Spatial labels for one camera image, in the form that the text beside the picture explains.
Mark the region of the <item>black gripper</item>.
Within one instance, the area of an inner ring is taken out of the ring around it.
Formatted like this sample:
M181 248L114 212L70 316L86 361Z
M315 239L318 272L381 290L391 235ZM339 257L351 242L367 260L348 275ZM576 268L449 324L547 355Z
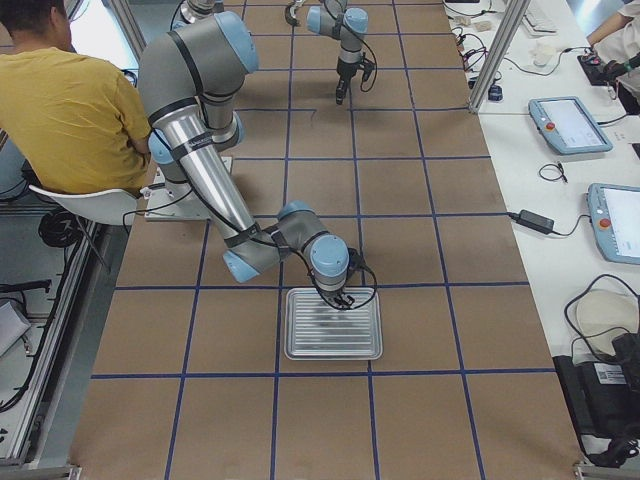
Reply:
M339 72L339 80L336 86L336 104L342 105L345 99L345 92L347 91L350 85L350 76L348 73Z
M335 290L327 290L321 286L316 286L316 291L321 299L329 306L341 306L343 310L354 308L355 298L345 291L343 286Z

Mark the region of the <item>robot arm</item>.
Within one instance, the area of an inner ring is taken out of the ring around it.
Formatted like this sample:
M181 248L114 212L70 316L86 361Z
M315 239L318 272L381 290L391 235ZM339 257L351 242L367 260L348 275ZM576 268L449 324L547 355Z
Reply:
M366 42L368 13L349 7L347 1L320 1L311 6L306 17L307 30L339 42L336 72L338 82L335 101L342 105L350 91L351 81L361 72L360 91L366 93L377 79L378 64L373 49Z
M351 309L355 300L344 291L351 263L347 244L300 201L285 205L277 223L260 228L219 154L240 137L233 97L258 65L244 22L224 11L148 44L138 91L179 180L189 184L223 237L223 259L233 277L247 282L296 254L321 298L336 310Z

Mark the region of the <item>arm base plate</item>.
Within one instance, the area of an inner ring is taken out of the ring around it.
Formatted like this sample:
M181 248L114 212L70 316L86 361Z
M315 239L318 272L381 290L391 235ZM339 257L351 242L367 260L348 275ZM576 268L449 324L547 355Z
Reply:
M176 163L159 164L154 181L144 190L147 221L201 221L212 218Z

